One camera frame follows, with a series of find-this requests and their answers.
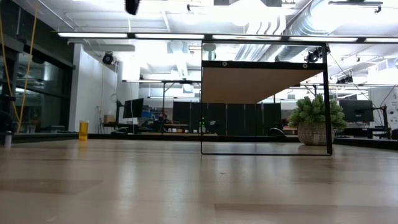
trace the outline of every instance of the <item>green plant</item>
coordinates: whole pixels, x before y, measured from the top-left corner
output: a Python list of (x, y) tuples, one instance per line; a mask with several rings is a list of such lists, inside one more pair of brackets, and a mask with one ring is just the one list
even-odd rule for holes
[[(309, 97), (297, 101), (297, 108), (289, 116), (289, 126), (296, 128), (300, 123), (319, 123), (325, 122), (325, 102), (322, 94), (318, 94), (314, 100)], [(330, 101), (330, 119), (333, 128), (344, 129), (343, 108), (337, 105), (337, 101)]]

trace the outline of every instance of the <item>computer monitor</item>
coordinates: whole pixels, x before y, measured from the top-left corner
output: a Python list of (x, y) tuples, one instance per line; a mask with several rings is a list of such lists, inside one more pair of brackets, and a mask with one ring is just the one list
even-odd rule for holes
[(125, 101), (123, 118), (140, 118), (142, 114), (143, 105), (144, 105), (143, 98)]
[(340, 100), (346, 122), (373, 122), (373, 103), (371, 100)]

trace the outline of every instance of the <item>ceiling light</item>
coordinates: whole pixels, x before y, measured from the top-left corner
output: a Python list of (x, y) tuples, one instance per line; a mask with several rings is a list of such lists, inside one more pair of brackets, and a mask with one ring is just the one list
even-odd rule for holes
[(398, 38), (366, 38), (365, 42), (396, 43)]
[(190, 45), (188, 47), (189, 50), (201, 50), (201, 46), (197, 46), (197, 45)]
[[(165, 96), (165, 99), (179, 99), (179, 100), (199, 100), (199, 97), (186, 97), (186, 96)], [(163, 99), (162, 96), (148, 96), (148, 99)]]
[(123, 80), (124, 82), (131, 83), (161, 83), (162, 80)]
[(203, 34), (136, 34), (136, 38), (143, 39), (204, 39)]
[(278, 36), (261, 36), (261, 35), (213, 35), (216, 40), (280, 40)]
[(309, 42), (356, 42), (356, 37), (290, 37), (290, 41), (309, 41)]
[(59, 32), (58, 35), (70, 38), (127, 38), (127, 34), (121, 33)]
[[(174, 99), (172, 96), (165, 96), (165, 99)], [(163, 99), (161, 96), (148, 96), (148, 99)]]

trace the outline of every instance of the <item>plant pot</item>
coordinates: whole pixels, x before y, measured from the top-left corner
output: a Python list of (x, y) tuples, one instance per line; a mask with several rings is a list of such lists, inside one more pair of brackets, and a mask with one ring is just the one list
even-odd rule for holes
[[(331, 132), (333, 142), (335, 134)], [(326, 124), (325, 123), (300, 123), (298, 124), (298, 139), (307, 146), (326, 146)]]

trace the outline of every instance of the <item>cardboard box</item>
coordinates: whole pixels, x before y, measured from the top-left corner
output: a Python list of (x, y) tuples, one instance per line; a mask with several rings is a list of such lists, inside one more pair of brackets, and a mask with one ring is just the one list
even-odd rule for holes
[(104, 115), (104, 124), (114, 123), (114, 122), (115, 122), (114, 115), (109, 115), (109, 114)]

